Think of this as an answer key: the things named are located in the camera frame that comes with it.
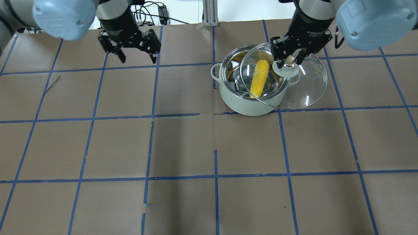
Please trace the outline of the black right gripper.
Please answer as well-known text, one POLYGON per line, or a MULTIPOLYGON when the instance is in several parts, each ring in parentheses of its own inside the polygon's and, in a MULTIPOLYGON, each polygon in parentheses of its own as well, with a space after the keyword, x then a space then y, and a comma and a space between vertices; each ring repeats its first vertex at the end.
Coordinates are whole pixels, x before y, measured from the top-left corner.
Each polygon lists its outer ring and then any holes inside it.
POLYGON ((276 36, 270 39, 271 53, 278 69, 282 69, 289 55, 293 55, 298 50, 296 56, 297 65, 301 65, 305 58, 311 54, 318 53, 331 39, 333 39, 333 36, 330 31, 324 31, 324 34, 318 37, 310 37, 303 34, 297 36, 287 34, 284 37, 276 36))

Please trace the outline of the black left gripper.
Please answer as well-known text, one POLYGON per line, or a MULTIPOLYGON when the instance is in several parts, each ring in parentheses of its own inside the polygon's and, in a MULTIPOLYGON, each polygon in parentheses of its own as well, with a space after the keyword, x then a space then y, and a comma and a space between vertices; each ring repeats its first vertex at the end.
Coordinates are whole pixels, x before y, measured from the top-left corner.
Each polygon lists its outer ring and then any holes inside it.
POLYGON ((115 54, 121 63, 126 62, 126 56, 121 48, 135 48, 148 53, 153 64, 156 64, 161 43, 153 29, 145 32, 136 30, 106 31, 101 30, 98 40, 106 53, 115 54))

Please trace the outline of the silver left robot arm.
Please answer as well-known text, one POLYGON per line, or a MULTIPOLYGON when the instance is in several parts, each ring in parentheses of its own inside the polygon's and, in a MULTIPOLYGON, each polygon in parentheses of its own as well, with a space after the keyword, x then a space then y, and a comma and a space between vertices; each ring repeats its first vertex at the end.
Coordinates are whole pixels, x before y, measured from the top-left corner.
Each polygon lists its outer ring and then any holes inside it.
POLYGON ((154 30, 140 31, 131 12, 131 0, 2 0, 0 40, 3 52, 21 28, 40 28, 54 38, 82 39, 94 19, 102 26, 98 35, 103 50, 124 63, 122 48, 146 52, 155 64, 161 43, 154 30))

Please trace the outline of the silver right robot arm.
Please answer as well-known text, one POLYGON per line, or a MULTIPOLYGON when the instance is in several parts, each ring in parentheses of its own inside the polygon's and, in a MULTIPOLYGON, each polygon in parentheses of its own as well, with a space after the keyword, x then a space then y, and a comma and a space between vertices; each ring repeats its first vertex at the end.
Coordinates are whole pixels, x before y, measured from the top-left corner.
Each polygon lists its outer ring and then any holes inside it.
POLYGON ((341 42, 357 51, 371 51, 402 39, 417 28, 416 0, 293 0, 294 15, 284 37, 270 39, 276 66, 297 52, 302 64, 332 39, 330 25, 336 22, 341 42))

